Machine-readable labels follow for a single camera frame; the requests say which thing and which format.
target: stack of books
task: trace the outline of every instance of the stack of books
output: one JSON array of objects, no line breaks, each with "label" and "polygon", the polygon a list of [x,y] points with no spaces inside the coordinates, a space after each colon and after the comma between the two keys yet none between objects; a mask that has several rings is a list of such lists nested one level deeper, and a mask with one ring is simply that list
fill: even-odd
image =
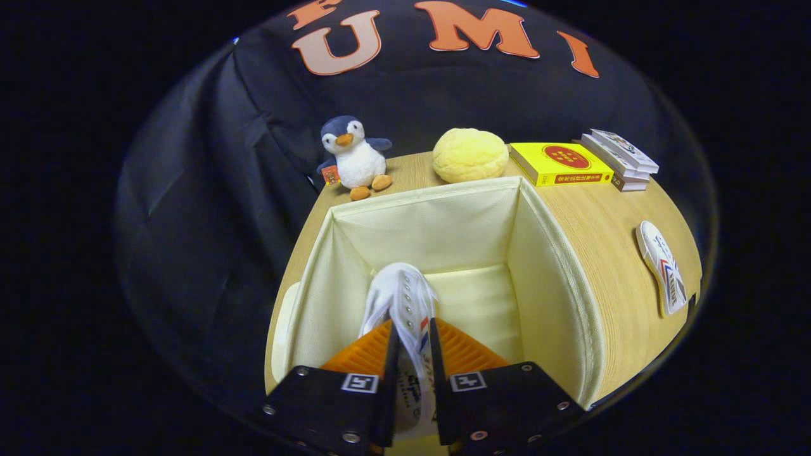
[{"label": "stack of books", "polygon": [[580,143],[614,171],[611,183],[620,191],[645,190],[650,175],[659,171],[650,157],[616,133],[592,128]]}]

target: yellow ball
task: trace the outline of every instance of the yellow ball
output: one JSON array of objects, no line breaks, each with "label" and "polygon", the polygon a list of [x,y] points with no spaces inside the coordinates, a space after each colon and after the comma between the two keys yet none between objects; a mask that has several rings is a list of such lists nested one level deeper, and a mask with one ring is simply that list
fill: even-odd
[{"label": "yellow ball", "polygon": [[497,178],[508,159],[500,137],[475,128],[452,128],[434,146],[434,171],[450,183]]}]

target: penguin plush toy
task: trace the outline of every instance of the penguin plush toy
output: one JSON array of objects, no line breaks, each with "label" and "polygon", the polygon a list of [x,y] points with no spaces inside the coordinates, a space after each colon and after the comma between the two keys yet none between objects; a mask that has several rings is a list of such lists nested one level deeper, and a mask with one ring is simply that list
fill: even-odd
[{"label": "penguin plush toy", "polygon": [[321,144],[334,158],[318,167],[337,165],[338,176],[344,187],[350,189],[353,201],[369,196],[369,186],[377,191],[392,183],[386,175],[386,158],[380,154],[392,147],[392,142],[382,138],[367,138],[363,124],[351,115],[330,119],[321,127]]}]

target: black background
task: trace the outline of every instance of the black background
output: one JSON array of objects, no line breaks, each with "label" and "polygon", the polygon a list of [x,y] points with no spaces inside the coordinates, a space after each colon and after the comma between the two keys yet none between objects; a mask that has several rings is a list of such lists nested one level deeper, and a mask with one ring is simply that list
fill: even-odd
[{"label": "black background", "polygon": [[[722,252],[703,315],[676,353],[548,452],[803,452],[807,295],[794,186],[808,171],[792,147],[804,130],[792,125],[806,92],[802,14],[744,3],[561,3],[539,7],[627,58],[693,126],[719,181]],[[4,23],[10,119],[24,121],[11,129],[10,151],[31,173],[6,197],[24,222],[11,252],[32,258],[9,276],[30,282],[11,294],[28,312],[3,325],[12,381],[4,431],[15,437],[4,440],[21,439],[21,454],[285,453],[161,361],[122,300],[109,222],[119,167],[148,112],[219,45],[287,4],[34,2],[4,15],[14,18]]]}]

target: light wood surface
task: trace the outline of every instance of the light wood surface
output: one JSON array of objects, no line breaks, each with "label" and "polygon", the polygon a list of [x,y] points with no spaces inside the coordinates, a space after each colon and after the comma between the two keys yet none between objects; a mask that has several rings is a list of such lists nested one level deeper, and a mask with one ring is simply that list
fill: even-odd
[{"label": "light wood surface", "polygon": [[[372,191],[371,198],[446,184],[433,170],[432,154],[418,153],[387,160],[392,185]],[[511,159],[503,176],[524,176]],[[653,274],[639,254],[634,229],[643,220],[654,223],[679,262],[687,296],[699,297],[702,277],[698,249],[679,209],[653,180],[645,191],[619,192],[610,183],[536,187],[569,237],[586,272],[600,309],[605,336],[606,370],[599,397],[638,374],[676,336],[687,308],[662,318]],[[315,202],[298,237],[273,309],[265,354],[265,386],[276,386],[270,370],[272,337],[285,291],[301,280],[315,237],[328,209],[351,203],[349,189],[327,186]]]}]

